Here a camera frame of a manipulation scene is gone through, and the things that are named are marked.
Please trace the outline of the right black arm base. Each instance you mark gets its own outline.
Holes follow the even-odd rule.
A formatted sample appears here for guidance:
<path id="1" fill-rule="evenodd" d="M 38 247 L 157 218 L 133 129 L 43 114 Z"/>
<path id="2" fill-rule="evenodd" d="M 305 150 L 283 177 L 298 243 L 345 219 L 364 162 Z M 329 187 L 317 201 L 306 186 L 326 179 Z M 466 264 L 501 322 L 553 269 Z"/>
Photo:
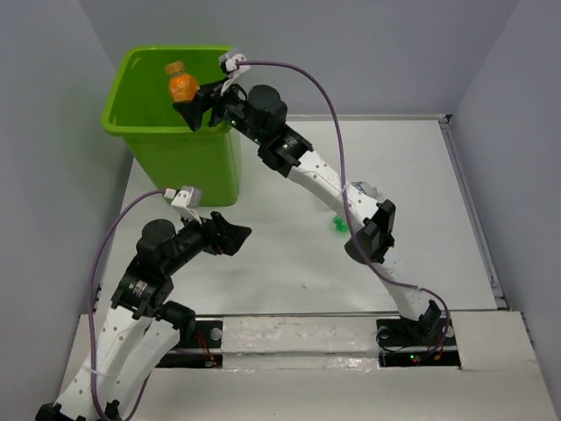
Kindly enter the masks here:
<path id="1" fill-rule="evenodd" d="M 433 300 L 416 321 L 378 319 L 375 341 L 382 368 L 461 367 L 453 324 Z"/>

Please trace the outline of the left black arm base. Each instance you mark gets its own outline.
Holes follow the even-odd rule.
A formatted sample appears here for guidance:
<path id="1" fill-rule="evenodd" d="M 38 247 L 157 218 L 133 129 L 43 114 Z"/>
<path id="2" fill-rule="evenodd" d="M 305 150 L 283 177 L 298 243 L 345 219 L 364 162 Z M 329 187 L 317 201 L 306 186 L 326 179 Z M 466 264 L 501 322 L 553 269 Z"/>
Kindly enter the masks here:
<path id="1" fill-rule="evenodd" d="M 219 369 L 223 367 L 221 319 L 197 319 L 194 333 L 181 338 L 156 368 Z"/>

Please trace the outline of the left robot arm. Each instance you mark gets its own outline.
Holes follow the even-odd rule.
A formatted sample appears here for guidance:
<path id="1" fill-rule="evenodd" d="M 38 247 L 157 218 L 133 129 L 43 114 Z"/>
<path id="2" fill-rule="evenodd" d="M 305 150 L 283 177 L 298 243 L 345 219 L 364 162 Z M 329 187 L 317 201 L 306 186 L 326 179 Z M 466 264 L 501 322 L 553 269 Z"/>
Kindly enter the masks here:
<path id="1" fill-rule="evenodd" d="M 39 408 L 38 420 L 128 420 L 146 379 L 175 346 L 195 333 L 195 312 L 169 300 L 173 275 L 199 253 L 232 256 L 252 230 L 219 212 L 184 220 L 147 223 L 136 255 L 110 299 L 96 344 L 67 388 Z"/>

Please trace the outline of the small orange bottle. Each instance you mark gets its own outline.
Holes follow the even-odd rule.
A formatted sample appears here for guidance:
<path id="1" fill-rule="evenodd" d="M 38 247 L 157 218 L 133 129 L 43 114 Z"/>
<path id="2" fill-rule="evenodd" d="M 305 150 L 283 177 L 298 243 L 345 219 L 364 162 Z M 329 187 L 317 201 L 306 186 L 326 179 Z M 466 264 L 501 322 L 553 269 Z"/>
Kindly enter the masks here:
<path id="1" fill-rule="evenodd" d="M 196 79 L 188 74 L 182 61 L 175 61 L 165 66 L 169 76 L 168 91 L 175 102 L 190 102 L 200 89 Z"/>

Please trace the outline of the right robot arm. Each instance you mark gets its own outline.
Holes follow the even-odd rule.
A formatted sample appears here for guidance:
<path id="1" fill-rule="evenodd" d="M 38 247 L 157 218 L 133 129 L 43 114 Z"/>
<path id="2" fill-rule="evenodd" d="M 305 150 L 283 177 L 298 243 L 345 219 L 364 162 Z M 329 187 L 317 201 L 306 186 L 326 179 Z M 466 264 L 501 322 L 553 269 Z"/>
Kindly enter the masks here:
<path id="1" fill-rule="evenodd" d="M 435 334 L 441 307 L 434 295 L 408 279 L 394 250 L 394 203 L 380 202 L 343 183 L 340 174 L 287 124 L 288 107 L 276 89 L 257 85 L 245 94 L 237 84 L 226 87 L 215 82 L 172 98 L 191 131 L 200 130 L 204 114 L 209 113 L 209 127 L 226 123 L 246 136 L 257 144 L 258 156 L 267 167 L 345 218 L 351 233 L 344 245 L 346 253 L 380 279 L 404 319 L 405 337 L 422 344 Z"/>

